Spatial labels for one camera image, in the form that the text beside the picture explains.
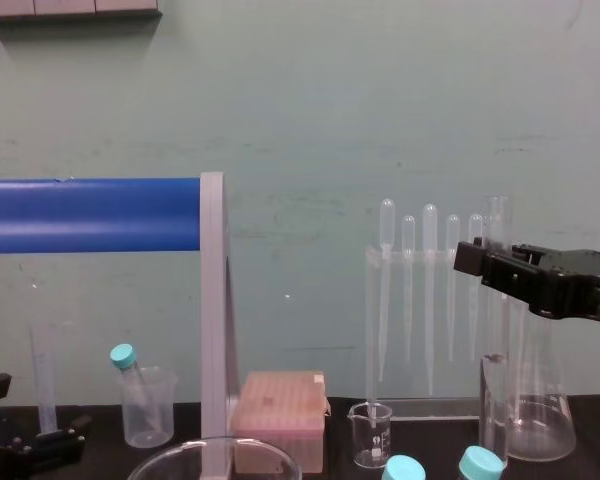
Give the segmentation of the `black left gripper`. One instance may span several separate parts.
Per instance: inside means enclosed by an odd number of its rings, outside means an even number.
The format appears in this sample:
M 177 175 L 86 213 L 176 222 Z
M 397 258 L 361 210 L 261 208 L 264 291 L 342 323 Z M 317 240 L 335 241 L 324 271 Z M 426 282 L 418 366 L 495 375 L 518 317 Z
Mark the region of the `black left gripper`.
M 6 398 L 12 376 L 0 373 L 0 400 Z M 40 433 L 30 442 L 13 440 L 0 446 L 0 479 L 28 479 L 38 466 L 62 466 L 81 460 L 92 418 L 81 415 L 67 428 Z

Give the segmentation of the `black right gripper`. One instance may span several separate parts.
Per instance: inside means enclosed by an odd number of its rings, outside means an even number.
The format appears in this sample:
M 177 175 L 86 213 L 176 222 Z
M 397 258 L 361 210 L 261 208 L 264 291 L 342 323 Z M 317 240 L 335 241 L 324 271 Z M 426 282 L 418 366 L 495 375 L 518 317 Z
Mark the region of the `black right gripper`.
M 454 269 L 526 304 L 537 316 L 600 322 L 600 251 L 509 245 L 475 237 L 472 243 L 458 243 Z

